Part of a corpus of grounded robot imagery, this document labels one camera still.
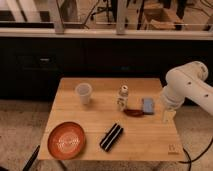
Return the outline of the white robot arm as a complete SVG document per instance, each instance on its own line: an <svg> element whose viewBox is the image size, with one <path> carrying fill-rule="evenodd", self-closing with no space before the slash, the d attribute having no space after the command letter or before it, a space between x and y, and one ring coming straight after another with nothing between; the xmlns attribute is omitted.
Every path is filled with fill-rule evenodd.
<svg viewBox="0 0 213 171"><path fill-rule="evenodd" d="M183 105L186 98L213 116L213 87L205 82L207 77L208 68L200 61L189 62L167 72L167 85L160 93L164 106L163 123L173 121L176 110Z"/></svg>

